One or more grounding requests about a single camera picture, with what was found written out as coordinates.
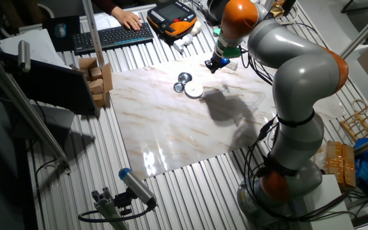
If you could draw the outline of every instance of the keyboard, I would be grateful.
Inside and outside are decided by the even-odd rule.
[[[137,45],[153,40],[153,35],[151,34],[148,23],[142,23],[138,31],[119,26],[99,30],[98,33],[103,50]],[[90,33],[75,34],[72,38],[76,54],[85,54],[95,51]]]

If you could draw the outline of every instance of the white disc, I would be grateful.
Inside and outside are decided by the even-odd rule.
[[[203,95],[204,87],[199,82],[190,81],[187,84],[185,84],[185,93],[188,96],[197,98]]]

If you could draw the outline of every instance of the blue cap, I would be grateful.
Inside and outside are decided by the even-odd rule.
[[[224,57],[222,60],[221,60],[221,68],[228,65],[230,62],[230,60],[226,57]]]
[[[124,168],[124,169],[120,169],[119,171],[119,177],[121,180],[123,180],[123,178],[129,173],[131,172],[132,170],[129,169],[129,168]]]

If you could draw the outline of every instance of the marble board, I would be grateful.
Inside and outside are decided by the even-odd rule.
[[[272,87],[238,64],[211,74],[211,53],[113,75],[112,107],[128,160],[140,178],[150,178],[246,147],[276,115]],[[204,86],[201,98],[177,93],[178,74],[188,72]],[[315,111],[328,121],[344,115],[334,95]]]

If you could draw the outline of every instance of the orange controller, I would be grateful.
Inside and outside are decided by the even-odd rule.
[[[197,15],[186,5],[177,1],[169,1],[149,10],[147,19],[161,33],[179,38],[192,29],[197,21]]]

